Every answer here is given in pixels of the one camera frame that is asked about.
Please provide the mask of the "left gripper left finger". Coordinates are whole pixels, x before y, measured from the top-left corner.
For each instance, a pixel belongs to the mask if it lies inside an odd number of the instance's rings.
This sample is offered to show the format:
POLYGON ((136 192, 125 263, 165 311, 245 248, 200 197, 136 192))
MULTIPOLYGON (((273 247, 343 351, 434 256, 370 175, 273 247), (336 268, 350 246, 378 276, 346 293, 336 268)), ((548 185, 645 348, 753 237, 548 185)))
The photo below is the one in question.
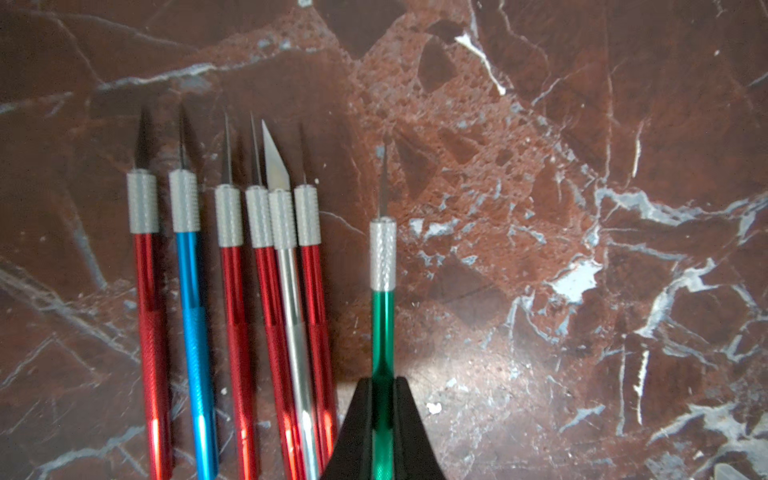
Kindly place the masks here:
POLYGON ((372 472, 373 386, 358 381, 322 480, 369 480, 372 472))

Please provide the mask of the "red carving knife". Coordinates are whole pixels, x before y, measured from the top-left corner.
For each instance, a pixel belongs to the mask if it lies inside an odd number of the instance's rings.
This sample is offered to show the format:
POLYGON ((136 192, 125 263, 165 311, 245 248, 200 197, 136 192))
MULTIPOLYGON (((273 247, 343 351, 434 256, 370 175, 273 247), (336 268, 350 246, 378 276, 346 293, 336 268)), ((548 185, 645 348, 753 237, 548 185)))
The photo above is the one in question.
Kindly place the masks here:
POLYGON ((298 131, 302 182, 294 188, 294 203, 316 401, 320 469, 324 470, 332 457, 337 438, 338 415, 320 259, 322 239, 318 192, 308 181, 311 169, 304 129, 299 127, 298 131))
POLYGON ((165 314, 156 272, 156 246, 160 226, 157 178, 150 171, 152 156, 151 116, 147 108, 142 108, 134 166, 127 173, 129 230, 133 236, 136 267, 149 476, 152 479, 169 479, 173 471, 170 396, 165 314))
POLYGON ((305 469, 292 394, 276 253, 272 239, 268 190, 262 179, 256 122, 254 120, 250 121, 250 136, 252 143, 251 185, 245 193, 246 206, 258 273, 284 473, 287 479, 303 479, 305 469))
POLYGON ((220 184, 215 189, 217 238, 226 314, 234 438, 241 479, 258 476, 254 433, 252 373, 245 313, 242 252, 244 244, 241 192, 233 181, 229 118, 224 118, 220 184))

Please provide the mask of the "green carving knife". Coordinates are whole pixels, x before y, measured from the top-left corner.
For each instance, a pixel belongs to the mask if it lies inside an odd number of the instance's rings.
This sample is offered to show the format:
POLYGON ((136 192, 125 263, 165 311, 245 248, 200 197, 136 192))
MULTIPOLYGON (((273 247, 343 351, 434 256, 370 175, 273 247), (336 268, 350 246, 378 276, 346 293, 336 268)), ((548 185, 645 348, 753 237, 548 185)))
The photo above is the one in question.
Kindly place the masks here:
POLYGON ((387 215, 388 154, 382 157, 378 216, 370 223, 370 283, 372 289, 372 467, 373 479, 394 477, 394 289, 396 224, 387 215))

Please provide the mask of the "blue carving knife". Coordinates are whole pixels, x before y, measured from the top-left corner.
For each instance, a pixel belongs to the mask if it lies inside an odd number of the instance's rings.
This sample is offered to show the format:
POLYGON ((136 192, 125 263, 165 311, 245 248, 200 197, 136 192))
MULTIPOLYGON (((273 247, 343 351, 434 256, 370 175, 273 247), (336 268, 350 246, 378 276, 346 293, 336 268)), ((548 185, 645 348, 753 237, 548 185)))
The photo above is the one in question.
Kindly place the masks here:
POLYGON ((206 311, 199 262, 200 209, 197 176, 186 156, 187 118, 179 108, 180 166, 169 172, 173 231, 179 270, 185 357, 197 476, 219 473, 218 446, 208 346, 206 311))

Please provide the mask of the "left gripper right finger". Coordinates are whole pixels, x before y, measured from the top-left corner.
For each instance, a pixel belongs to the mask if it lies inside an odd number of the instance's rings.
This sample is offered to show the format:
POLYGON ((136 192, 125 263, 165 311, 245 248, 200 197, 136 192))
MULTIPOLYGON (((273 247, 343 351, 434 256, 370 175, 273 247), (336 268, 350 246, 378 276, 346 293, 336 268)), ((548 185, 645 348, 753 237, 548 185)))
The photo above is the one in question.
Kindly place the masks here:
POLYGON ((394 381, 393 441, 395 479, 446 479, 405 377, 394 381))

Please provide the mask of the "translucent protective cap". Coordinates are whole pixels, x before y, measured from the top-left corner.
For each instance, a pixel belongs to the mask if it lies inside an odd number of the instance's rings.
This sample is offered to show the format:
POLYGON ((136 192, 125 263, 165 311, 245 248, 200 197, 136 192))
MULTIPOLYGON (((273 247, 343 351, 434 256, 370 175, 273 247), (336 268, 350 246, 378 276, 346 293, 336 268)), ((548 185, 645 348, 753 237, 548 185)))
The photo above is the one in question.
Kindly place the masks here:
POLYGON ((714 480, 749 480, 747 476, 726 463, 718 463, 713 469, 714 480))

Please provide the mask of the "silver carving knife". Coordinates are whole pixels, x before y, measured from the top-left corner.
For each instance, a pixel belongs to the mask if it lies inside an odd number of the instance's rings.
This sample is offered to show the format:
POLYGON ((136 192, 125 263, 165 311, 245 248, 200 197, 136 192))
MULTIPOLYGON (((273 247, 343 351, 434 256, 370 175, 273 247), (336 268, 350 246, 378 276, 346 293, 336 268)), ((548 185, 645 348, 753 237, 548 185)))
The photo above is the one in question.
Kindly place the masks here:
POLYGON ((297 427, 308 479, 318 479, 319 447, 307 329, 304 323, 297 261, 297 233, 290 177, 265 122, 261 123, 274 247, 278 258, 285 335, 297 427))

